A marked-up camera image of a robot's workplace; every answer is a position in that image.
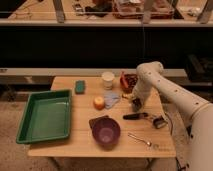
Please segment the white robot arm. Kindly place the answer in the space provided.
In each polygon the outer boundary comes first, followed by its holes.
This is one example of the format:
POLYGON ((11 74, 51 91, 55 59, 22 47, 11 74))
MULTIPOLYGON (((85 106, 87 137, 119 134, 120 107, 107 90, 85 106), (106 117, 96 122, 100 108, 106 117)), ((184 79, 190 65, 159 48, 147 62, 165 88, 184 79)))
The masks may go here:
POLYGON ((187 115, 192 122, 187 171, 213 171, 213 103, 166 79, 163 70, 158 61, 138 65, 133 95, 145 103, 155 88, 187 115))

